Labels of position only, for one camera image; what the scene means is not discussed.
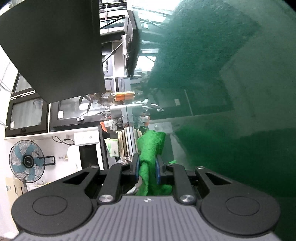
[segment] sticker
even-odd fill
[[[176,105],[181,105],[179,99],[175,99],[175,104],[176,104]]]
[[[64,111],[63,110],[60,110],[57,114],[57,118],[58,119],[62,119],[64,117]]]

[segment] gray textured surface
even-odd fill
[[[258,238],[235,238],[208,226],[194,207],[180,205],[173,197],[124,196],[120,202],[101,206],[83,227],[60,236],[37,237],[21,233],[15,241],[280,241],[270,233]]]

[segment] round black disc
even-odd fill
[[[19,229],[55,235],[82,225],[92,213],[92,204],[78,185],[51,183],[20,196],[11,213]]]
[[[241,236],[272,230],[280,216],[273,197],[244,185],[234,189],[219,186],[204,198],[200,210],[214,227]]]

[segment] white appliance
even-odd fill
[[[73,173],[82,170],[79,146],[85,145],[96,145],[98,165],[100,169],[103,170],[104,166],[102,160],[99,131],[85,131],[74,133],[74,145],[70,146],[67,151],[68,161],[73,163]]]

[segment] orange object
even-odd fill
[[[125,101],[125,100],[133,100],[135,96],[135,92],[133,91],[124,91],[115,93],[114,99],[115,101]]]
[[[107,129],[105,127],[105,123],[103,121],[100,122],[100,125],[101,125],[103,131],[107,132]]]

